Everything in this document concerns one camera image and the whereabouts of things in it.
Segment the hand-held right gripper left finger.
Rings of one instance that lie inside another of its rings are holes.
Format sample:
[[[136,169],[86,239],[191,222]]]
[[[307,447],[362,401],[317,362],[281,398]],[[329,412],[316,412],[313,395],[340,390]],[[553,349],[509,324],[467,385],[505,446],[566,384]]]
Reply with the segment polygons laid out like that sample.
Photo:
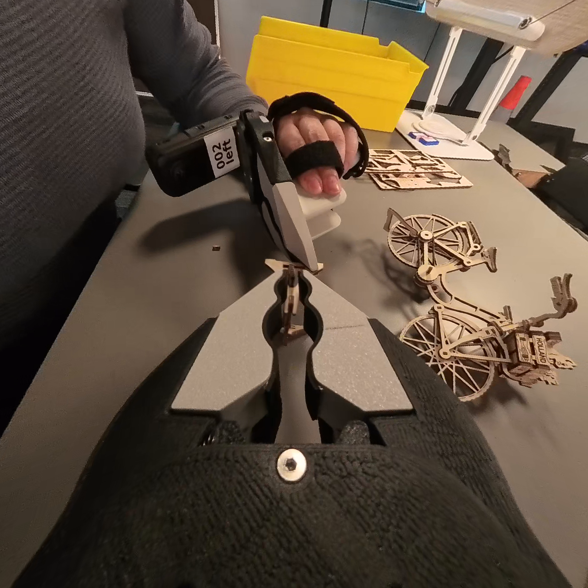
[[[235,421],[253,430],[282,416],[275,343],[282,329],[283,273],[274,272],[217,317],[171,410]]]

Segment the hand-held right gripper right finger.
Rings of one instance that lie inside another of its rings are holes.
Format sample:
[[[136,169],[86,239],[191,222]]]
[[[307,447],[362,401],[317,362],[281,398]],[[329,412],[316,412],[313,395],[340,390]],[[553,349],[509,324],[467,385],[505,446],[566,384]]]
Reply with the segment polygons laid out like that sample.
[[[308,272],[300,274],[299,293],[304,331],[312,341],[305,374],[311,418],[349,422],[411,412],[370,319]]]

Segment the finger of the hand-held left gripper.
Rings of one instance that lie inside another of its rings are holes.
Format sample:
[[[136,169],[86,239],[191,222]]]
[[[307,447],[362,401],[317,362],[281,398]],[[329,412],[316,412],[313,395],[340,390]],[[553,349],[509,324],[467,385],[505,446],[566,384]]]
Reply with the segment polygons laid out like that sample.
[[[278,223],[277,213],[272,208],[270,199],[265,195],[261,187],[254,188],[254,202],[276,247],[286,256],[288,261],[301,263],[300,259],[286,247],[282,229]]]
[[[319,272],[313,240],[293,182],[272,185],[274,212],[289,257],[311,272]]]

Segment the small wooden model assembly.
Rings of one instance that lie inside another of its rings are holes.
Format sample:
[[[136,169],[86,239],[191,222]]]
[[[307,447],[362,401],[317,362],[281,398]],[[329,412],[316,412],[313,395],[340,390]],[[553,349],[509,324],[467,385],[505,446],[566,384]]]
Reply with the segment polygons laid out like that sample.
[[[324,325],[311,303],[312,286],[308,275],[316,275],[301,262],[265,259],[265,265],[277,274],[277,302],[263,320],[266,340],[272,350],[308,335],[317,345]]]

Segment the person's left forearm grey sleeve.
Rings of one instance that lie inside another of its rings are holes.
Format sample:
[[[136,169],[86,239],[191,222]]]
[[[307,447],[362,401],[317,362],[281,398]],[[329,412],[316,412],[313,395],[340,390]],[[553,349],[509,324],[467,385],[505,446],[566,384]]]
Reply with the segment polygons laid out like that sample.
[[[127,1],[124,21],[134,77],[181,127],[246,110],[267,115],[186,1]]]

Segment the wooden bicycle model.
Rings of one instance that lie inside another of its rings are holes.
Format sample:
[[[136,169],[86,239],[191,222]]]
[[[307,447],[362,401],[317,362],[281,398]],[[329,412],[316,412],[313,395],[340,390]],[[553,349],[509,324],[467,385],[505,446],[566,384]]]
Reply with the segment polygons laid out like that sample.
[[[450,273],[477,266],[497,272],[496,247],[483,246],[472,222],[436,214],[402,217],[389,208],[384,230],[390,252],[415,271],[416,285],[432,301],[428,312],[409,321],[399,338],[460,401],[480,399],[497,378],[527,388],[539,382],[557,386],[558,371],[577,367],[557,349],[560,332],[541,329],[548,320],[577,310],[570,273],[550,280],[551,312],[517,321],[510,306],[493,312],[457,296],[447,284]]]

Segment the person's left hand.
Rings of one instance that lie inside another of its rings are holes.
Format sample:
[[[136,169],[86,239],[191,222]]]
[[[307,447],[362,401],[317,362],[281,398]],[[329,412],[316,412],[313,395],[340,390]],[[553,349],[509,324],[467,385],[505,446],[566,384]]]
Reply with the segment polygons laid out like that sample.
[[[277,145],[283,158],[303,146],[320,141],[333,142],[343,162],[344,172],[357,163],[359,137],[346,122],[309,108],[282,117],[274,122]],[[311,196],[331,198],[341,193],[342,184],[335,168],[316,166],[295,177],[299,186]]]

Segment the person's torso grey sweater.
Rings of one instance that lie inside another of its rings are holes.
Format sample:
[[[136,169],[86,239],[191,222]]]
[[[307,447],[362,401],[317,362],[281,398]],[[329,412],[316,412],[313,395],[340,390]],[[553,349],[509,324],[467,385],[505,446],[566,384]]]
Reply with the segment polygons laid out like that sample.
[[[127,1],[1,1],[1,298],[143,159]]]

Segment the yellow plastic bin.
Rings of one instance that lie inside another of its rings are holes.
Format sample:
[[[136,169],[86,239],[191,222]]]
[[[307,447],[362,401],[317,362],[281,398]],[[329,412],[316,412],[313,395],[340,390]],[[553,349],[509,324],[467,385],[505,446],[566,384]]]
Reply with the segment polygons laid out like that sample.
[[[363,128],[391,133],[428,65],[396,42],[261,17],[246,83],[269,104],[298,92],[332,99]]]

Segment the white adjustable stand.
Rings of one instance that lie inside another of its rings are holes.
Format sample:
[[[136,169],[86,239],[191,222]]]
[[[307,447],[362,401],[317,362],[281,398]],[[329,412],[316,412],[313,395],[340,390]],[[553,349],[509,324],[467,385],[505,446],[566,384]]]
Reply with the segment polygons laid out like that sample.
[[[424,110],[405,109],[396,130],[414,148],[444,159],[492,160],[478,138],[527,51],[560,54],[587,40],[587,1],[426,1],[426,15],[451,25]],[[436,113],[437,99],[463,31],[511,45],[503,71],[473,128],[465,133]],[[439,140],[420,145],[408,137],[422,132]]]

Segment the person's legs dark trousers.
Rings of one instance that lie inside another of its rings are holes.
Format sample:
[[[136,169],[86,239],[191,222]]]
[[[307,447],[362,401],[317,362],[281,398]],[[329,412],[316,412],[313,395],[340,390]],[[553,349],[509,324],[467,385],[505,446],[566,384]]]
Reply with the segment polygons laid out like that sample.
[[[108,199],[44,267],[1,299],[1,433],[120,223],[116,199]]]

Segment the wooden offcut pieces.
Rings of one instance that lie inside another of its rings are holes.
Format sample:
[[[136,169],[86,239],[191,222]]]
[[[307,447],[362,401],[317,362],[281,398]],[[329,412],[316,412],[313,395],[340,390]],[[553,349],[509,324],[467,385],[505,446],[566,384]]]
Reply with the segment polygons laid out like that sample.
[[[555,170],[548,168],[545,168],[544,171],[514,168],[511,164],[511,151],[503,144],[499,144],[498,149],[493,149],[491,152],[496,162],[527,189],[537,188],[541,182],[547,181],[555,172]]]

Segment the red object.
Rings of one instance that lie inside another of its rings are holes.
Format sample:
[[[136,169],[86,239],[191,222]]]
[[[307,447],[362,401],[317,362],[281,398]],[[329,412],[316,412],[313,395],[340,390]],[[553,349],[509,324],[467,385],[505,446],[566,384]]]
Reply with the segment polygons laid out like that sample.
[[[506,111],[515,110],[531,82],[531,77],[519,77],[513,87],[508,90],[504,98],[500,101],[499,107]]]

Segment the black bag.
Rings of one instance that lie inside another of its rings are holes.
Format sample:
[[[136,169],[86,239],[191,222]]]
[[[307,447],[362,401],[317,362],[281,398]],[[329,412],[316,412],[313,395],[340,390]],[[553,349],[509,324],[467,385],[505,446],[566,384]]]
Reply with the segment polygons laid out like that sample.
[[[587,154],[544,176],[536,190],[587,227]]]

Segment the black metal table frame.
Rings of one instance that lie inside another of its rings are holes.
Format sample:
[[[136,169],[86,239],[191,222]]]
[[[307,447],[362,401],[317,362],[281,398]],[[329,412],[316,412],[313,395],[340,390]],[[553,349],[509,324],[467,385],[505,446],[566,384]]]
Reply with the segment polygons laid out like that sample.
[[[511,52],[511,48],[509,48],[500,53],[499,51],[502,47],[502,41],[492,40],[490,38],[485,40],[463,83],[449,100],[447,107],[450,114],[466,115],[467,106],[491,66]],[[533,118],[538,114],[540,108],[545,105],[580,59],[586,57],[587,41],[578,45],[576,48],[563,52],[540,82],[539,86],[534,90],[533,94],[531,94],[530,98],[526,100],[522,110],[514,117],[513,122],[509,122],[509,126],[517,131],[530,127]]]

